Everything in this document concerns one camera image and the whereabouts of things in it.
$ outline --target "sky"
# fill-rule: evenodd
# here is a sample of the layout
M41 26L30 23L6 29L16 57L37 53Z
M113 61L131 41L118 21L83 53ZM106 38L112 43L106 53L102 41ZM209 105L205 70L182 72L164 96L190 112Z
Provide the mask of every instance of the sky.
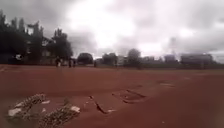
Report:
M75 55L211 53L224 62L224 0L0 0L11 20L62 28Z

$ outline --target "distant person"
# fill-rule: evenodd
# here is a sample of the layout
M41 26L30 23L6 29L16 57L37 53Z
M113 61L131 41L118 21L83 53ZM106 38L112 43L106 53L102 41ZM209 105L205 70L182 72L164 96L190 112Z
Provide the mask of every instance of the distant person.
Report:
M96 62L96 61L94 61L94 67L95 67L95 68L97 67L97 62Z
M76 66L76 60L73 59L73 67L75 67L75 66Z
M69 67L69 68L72 67L72 58L70 58L70 59L68 60L68 67Z
M56 58L55 64L56 64L56 67L61 67L61 59L60 58Z

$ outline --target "field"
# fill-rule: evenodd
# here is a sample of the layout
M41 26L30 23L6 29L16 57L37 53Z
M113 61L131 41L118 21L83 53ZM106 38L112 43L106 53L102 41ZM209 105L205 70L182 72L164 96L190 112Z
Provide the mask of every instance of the field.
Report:
M65 99L81 108L64 128L223 128L223 83L223 70L0 65L0 127L16 128L4 118L10 105L44 93L47 112Z

